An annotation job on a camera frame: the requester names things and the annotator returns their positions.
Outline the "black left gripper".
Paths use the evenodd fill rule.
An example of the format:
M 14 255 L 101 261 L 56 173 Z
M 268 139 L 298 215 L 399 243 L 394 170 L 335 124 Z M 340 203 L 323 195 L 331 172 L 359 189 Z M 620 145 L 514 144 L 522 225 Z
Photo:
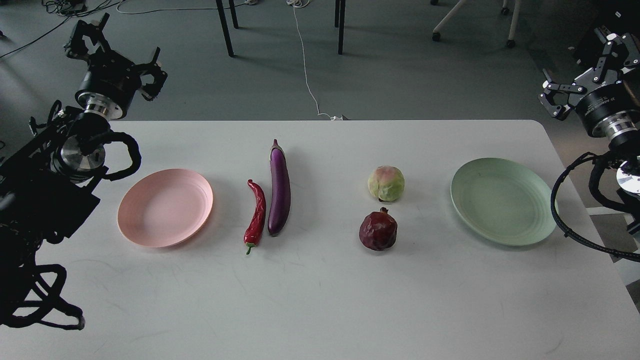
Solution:
M 107 109 L 107 118 L 119 120 L 128 114 L 137 91 L 146 101 L 153 101 L 169 75 L 158 62 L 159 47 L 149 62 L 140 64 L 134 64 L 118 52 L 110 52 L 112 48 L 103 33 L 109 18 L 110 14 L 104 13 L 98 22 L 78 20 L 64 52 L 68 59 L 87 62 L 87 71 L 75 93 L 77 104 L 88 110 L 90 104 L 101 102 Z M 85 39 L 101 52 L 96 50 L 90 54 Z

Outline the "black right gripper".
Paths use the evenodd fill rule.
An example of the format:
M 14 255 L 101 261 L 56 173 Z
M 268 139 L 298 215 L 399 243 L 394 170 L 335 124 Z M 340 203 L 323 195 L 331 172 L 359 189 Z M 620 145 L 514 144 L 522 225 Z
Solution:
M 595 28 L 592 35 L 580 41 L 574 58 L 586 68 L 576 81 L 588 84 L 557 83 L 550 71 L 542 69 L 545 80 L 538 101 L 549 116 L 564 121 L 574 109 L 591 138 L 618 138 L 624 133 L 637 132 L 639 105 L 626 83 L 623 80 L 603 82 L 610 72 L 620 77 L 639 68 L 638 37 L 629 32 L 619 35 Z M 574 95 L 578 100 L 572 105 L 570 97 Z

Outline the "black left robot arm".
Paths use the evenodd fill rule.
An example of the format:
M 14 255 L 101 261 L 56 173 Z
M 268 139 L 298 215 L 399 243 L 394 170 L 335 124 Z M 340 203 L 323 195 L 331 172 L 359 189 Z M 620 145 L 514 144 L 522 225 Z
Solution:
M 148 63 L 136 64 L 114 50 L 103 33 L 110 16 L 79 20 L 66 46 L 69 59 L 87 71 L 75 94 L 77 106 L 52 105 L 44 123 L 29 120 L 33 139 L 1 164 L 1 324 L 35 324 L 82 330 L 83 311 L 61 293 L 67 271 L 36 262 L 44 242 L 69 239 L 98 207 L 94 189 L 102 180 L 132 176 L 142 164 L 134 137 L 112 130 L 136 93 L 157 98 L 168 77 L 156 48 Z

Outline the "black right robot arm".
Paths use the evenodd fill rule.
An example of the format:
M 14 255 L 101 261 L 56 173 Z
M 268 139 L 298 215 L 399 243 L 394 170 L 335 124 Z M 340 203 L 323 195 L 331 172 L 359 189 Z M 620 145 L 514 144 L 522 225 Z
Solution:
M 608 151 L 586 152 L 558 176 L 551 188 L 551 216 L 565 237 L 613 258 L 639 262 L 634 251 L 622 251 L 596 244 L 570 228 L 558 213 L 556 198 L 560 186 L 578 166 L 590 163 L 589 193 L 602 207 L 630 215 L 627 233 L 639 239 L 640 133 L 639 100 L 624 78 L 639 68 L 639 44 L 633 34 L 594 30 L 602 44 L 594 66 L 569 84 L 555 82 L 543 71 L 545 82 L 538 100 L 554 119 L 564 121 L 570 112 L 580 119 L 592 138 L 608 139 Z

